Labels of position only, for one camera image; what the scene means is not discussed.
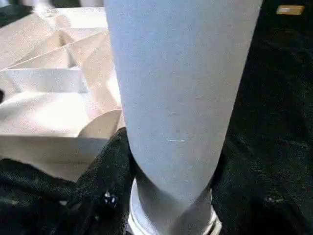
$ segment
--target black cloth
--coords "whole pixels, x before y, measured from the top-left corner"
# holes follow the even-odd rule
[[[75,215],[72,234],[125,234],[133,179],[133,156],[122,128],[76,183],[67,203]]]
[[[51,177],[10,159],[0,161],[0,182],[56,201],[67,201],[75,186],[74,182]]]
[[[311,3],[275,14],[291,2],[265,1],[254,33],[212,188],[223,235],[313,234]]]
[[[1,160],[0,234],[124,235],[133,179],[125,128],[108,141],[76,184],[28,164]]]
[[[10,4],[5,7],[0,7],[0,28],[21,19],[30,13],[30,6]]]

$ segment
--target white folded paper structure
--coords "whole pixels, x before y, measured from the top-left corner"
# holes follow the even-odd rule
[[[0,48],[0,156],[76,180],[123,123],[104,8],[31,14]]]

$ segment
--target yellow label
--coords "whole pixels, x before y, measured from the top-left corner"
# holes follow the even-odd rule
[[[304,6],[280,5],[276,13],[278,15],[301,15],[303,10]]]

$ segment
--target white cylinder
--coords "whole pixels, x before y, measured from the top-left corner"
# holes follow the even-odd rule
[[[261,3],[105,1],[129,142],[140,168],[138,197],[154,227],[142,219],[146,234],[199,234],[207,227],[208,183]]]

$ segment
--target gray paper tube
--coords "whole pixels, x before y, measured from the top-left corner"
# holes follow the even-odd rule
[[[138,195],[158,233],[197,227],[184,215],[203,194],[210,204],[261,3],[105,0]]]

